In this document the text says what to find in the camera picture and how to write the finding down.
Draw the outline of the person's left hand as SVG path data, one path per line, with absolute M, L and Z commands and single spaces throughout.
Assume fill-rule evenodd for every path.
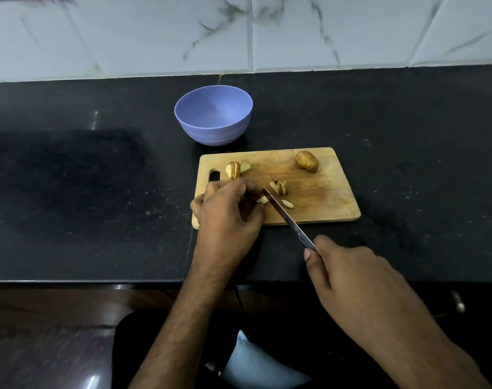
M 191 273 L 231 277 L 260 233 L 248 233 L 246 220 L 262 193 L 242 177 L 206 185 Z

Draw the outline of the person's right hand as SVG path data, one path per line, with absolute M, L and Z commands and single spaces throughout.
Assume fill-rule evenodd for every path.
M 389 262 L 367 247 L 346 248 L 325 235 L 314 239 L 327 268 L 331 291 L 318 299 L 338 326 L 356 342 L 380 316 L 430 315 L 424 303 Z

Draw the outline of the steel kitchen knife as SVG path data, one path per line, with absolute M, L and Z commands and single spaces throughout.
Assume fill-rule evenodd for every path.
M 285 210 L 285 205 L 273 197 L 267 189 L 263 189 L 263 196 L 266 197 L 267 201 L 274 207 L 274 209 L 280 214 L 287 225 L 292 229 L 297 238 L 302 242 L 302 244 L 307 249 L 316 250 L 314 243 L 310 238 L 302 231 L 302 229 L 296 224 L 292 217 Z

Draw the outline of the person's left forearm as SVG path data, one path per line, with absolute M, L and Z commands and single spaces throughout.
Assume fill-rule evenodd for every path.
M 128 389 L 194 389 L 217 302 L 240 263 L 195 253 L 178 297 Z

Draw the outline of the person's right forearm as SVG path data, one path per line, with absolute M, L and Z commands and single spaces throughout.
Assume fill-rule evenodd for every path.
M 356 343 L 400 389 L 492 389 L 477 363 L 428 314 L 380 316 Z

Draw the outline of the wooden cutting board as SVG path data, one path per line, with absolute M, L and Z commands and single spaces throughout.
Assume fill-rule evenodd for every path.
M 307 148 L 320 166 L 316 173 L 297 168 L 295 156 L 302 149 L 264 150 L 203 155 L 199 159 L 195 196 L 205 191 L 212 172 L 228 180 L 225 168 L 231 161 L 247 161 L 251 169 L 244 177 L 267 189 L 278 202 L 288 200 L 293 209 L 285 210 L 297 224 L 346 222 L 357 220 L 360 209 L 335 151 L 330 147 Z M 284 179 L 289 193 L 278 196 L 269 183 Z

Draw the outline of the whole brown potato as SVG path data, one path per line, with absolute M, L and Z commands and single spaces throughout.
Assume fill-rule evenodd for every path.
M 320 166 L 318 158 L 308 150 L 302 150 L 296 154 L 295 164 L 297 168 L 306 170 L 312 174 L 316 173 Z

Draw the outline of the blue plastic bowl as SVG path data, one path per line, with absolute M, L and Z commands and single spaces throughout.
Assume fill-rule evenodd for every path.
M 236 141 L 247 130 L 253 110 L 248 92 L 231 85 L 209 85 L 183 95 L 174 115 L 185 133 L 206 146 Z

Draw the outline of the light blue cloth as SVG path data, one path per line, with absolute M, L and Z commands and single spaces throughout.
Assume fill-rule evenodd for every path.
M 220 377 L 236 389 L 295 389 L 312 382 L 251 343 L 242 330 Z

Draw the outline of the dark brown cabinet front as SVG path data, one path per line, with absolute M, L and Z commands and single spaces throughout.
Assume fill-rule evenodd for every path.
M 0 288 L 0 389 L 110 389 L 115 328 L 168 310 L 166 289 Z

